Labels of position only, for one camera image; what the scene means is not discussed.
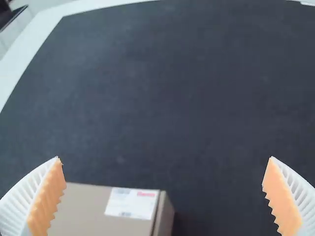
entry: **black object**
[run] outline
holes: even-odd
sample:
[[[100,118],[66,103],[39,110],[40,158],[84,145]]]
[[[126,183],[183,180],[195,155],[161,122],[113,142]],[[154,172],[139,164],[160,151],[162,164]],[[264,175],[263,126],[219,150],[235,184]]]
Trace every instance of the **black object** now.
[[[166,189],[175,236],[276,236],[274,155],[315,183],[315,8],[161,1],[64,17],[0,114],[0,193],[54,155],[67,181]]]
[[[0,15],[6,11],[10,11],[9,4],[6,2],[6,0],[0,0]]]
[[[0,32],[3,31],[15,18],[17,18],[28,5],[21,6],[13,11],[8,10],[3,13],[0,13]]]

